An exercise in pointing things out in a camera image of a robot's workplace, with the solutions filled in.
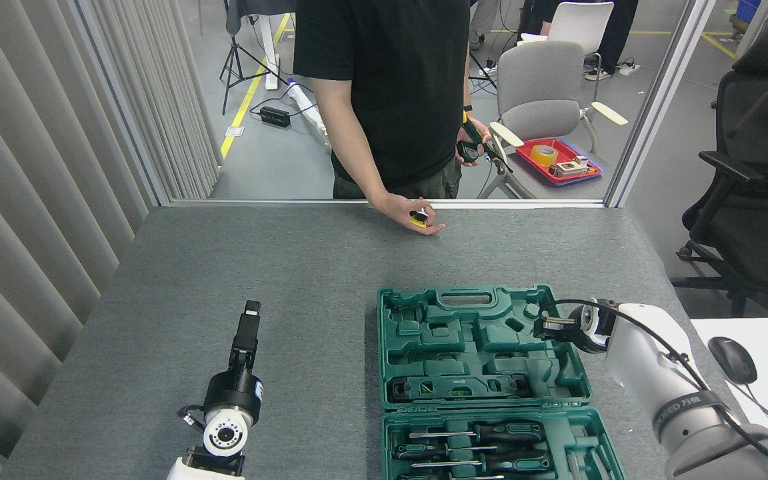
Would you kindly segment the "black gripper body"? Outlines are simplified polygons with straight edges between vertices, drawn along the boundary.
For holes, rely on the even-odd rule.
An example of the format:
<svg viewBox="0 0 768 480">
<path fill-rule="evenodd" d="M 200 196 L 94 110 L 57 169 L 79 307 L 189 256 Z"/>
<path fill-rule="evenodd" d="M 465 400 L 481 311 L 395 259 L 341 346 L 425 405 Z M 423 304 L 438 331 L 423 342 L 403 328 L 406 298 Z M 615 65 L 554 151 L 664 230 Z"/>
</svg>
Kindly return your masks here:
<svg viewBox="0 0 768 480">
<path fill-rule="evenodd" d="M 203 410 L 205 416 L 225 408 L 240 409 L 252 419 L 252 425 L 259 420 L 264 394 L 262 380 L 250 369 L 234 368 L 213 375 L 205 392 Z"/>
<path fill-rule="evenodd" d="M 600 326 L 600 308 L 591 305 L 583 305 L 575 308 L 568 318 L 574 320 L 574 325 L 578 330 L 574 331 L 573 340 L 578 349 L 585 353 L 602 353 L 603 340 L 595 329 Z"/>
</svg>

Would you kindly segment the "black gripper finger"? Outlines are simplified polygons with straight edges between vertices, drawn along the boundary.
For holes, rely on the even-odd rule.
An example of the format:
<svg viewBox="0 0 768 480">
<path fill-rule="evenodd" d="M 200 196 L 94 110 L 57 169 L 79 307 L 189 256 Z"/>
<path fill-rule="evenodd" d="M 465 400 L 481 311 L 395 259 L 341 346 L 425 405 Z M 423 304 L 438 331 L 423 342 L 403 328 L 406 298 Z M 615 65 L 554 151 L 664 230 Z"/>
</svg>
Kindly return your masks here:
<svg viewBox="0 0 768 480">
<path fill-rule="evenodd" d="M 228 361 L 229 373 L 253 368 L 258 349 L 260 309 L 259 301 L 246 301 L 231 346 L 231 357 Z"/>
</svg>

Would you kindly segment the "person's right hand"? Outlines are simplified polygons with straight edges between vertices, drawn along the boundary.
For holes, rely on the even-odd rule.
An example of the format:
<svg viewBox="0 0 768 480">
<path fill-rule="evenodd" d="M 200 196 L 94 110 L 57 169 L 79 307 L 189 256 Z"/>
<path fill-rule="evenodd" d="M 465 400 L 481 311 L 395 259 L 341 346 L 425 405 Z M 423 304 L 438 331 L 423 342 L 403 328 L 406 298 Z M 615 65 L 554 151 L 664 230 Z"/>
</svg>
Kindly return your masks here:
<svg viewBox="0 0 768 480">
<path fill-rule="evenodd" d="M 443 223 L 436 224 L 436 212 L 430 201 L 423 198 L 408 199 L 402 195 L 386 193 L 376 209 L 402 225 L 402 227 L 424 236 L 431 236 L 446 228 L 446 225 Z M 429 216 L 426 220 L 426 227 L 420 227 L 420 225 L 411 221 L 411 211 L 418 211 L 420 209 L 424 210 L 427 216 Z"/>
</svg>

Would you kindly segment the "person's left hand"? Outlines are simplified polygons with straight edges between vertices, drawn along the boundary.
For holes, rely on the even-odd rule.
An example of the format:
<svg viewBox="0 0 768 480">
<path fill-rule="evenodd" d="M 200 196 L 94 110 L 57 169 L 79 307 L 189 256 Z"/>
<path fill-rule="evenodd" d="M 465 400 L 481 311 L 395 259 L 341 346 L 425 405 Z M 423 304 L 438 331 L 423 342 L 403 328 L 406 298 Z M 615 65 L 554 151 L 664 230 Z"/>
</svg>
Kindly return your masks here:
<svg viewBox="0 0 768 480">
<path fill-rule="evenodd" d="M 458 155 L 460 155 L 465 162 L 475 162 L 481 157 L 479 154 L 480 145 L 483 146 L 483 152 L 486 156 L 494 156 L 495 152 L 493 150 L 493 145 L 488 145 L 488 142 L 484 141 L 483 135 L 479 132 L 475 124 L 473 124 L 472 120 L 466 115 L 463 116 L 463 124 L 461 125 L 461 128 L 464 130 L 464 133 L 469 140 L 458 140 L 456 149 Z"/>
</svg>

